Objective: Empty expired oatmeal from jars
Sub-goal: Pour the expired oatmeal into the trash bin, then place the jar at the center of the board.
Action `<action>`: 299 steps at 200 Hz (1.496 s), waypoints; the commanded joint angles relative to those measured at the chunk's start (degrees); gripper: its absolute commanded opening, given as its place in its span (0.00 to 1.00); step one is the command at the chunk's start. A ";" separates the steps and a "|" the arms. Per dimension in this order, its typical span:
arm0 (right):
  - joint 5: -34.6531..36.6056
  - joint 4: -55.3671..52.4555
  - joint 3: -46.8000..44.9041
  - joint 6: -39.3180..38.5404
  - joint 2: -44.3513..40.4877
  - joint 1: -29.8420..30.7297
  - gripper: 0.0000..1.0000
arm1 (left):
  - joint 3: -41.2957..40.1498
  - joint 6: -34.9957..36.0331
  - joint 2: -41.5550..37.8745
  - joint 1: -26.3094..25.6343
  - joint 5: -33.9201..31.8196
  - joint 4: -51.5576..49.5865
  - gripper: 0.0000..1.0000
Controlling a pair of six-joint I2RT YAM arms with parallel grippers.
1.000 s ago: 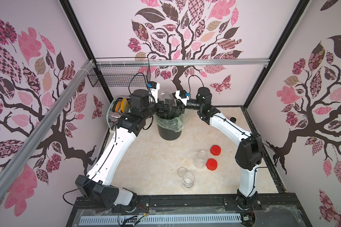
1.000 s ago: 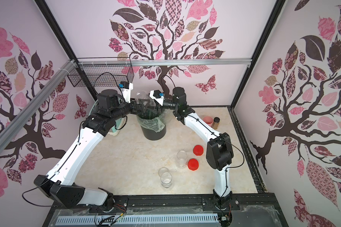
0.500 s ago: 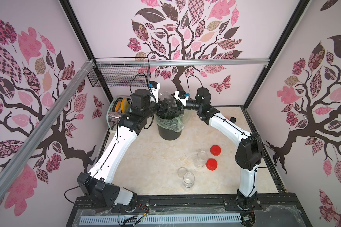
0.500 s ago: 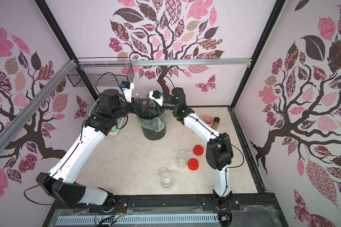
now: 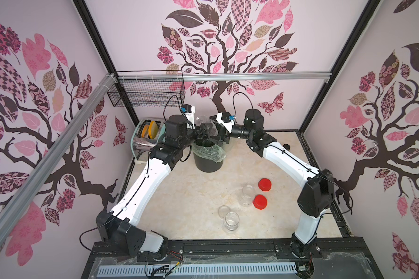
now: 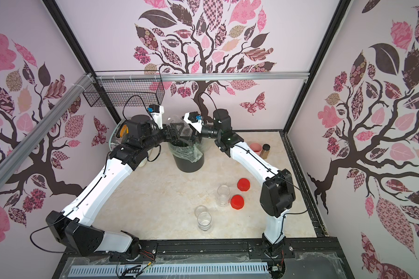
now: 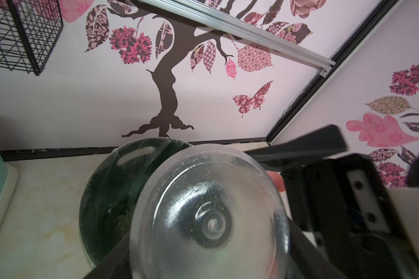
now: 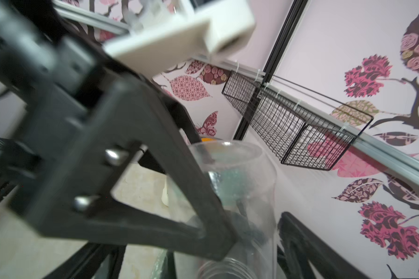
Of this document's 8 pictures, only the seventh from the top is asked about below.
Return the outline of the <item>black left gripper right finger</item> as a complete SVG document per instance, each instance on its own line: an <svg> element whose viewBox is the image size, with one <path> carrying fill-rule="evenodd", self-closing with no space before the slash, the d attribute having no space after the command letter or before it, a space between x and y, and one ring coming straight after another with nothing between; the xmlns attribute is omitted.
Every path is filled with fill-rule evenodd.
<svg viewBox="0 0 419 279"><path fill-rule="evenodd" d="M299 227L288 219L290 231L289 252L305 279L347 279L303 234Z"/></svg>

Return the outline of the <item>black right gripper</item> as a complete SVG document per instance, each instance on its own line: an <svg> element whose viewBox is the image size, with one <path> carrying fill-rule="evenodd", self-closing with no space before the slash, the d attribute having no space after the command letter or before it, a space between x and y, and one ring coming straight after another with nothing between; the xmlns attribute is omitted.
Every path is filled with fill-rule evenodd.
<svg viewBox="0 0 419 279"><path fill-rule="evenodd" d="M282 172L292 221L347 279L419 279L419 259L371 158L323 159L347 150L331 124L246 154ZM305 279L293 260L289 276Z"/></svg>

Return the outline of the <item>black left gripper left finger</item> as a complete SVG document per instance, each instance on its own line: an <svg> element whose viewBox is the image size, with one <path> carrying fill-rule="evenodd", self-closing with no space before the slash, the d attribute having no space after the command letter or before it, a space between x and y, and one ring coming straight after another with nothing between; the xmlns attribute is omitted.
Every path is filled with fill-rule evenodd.
<svg viewBox="0 0 419 279"><path fill-rule="evenodd" d="M132 279L128 232L105 259L84 279Z"/></svg>

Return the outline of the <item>oatmeal jar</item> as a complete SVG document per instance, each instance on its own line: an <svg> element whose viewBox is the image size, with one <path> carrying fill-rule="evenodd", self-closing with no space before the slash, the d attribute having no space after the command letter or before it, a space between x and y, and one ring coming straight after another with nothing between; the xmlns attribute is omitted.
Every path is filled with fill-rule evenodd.
<svg viewBox="0 0 419 279"><path fill-rule="evenodd" d="M198 145L162 163L130 229L135 279L284 279L290 232L270 175L230 146Z"/></svg>

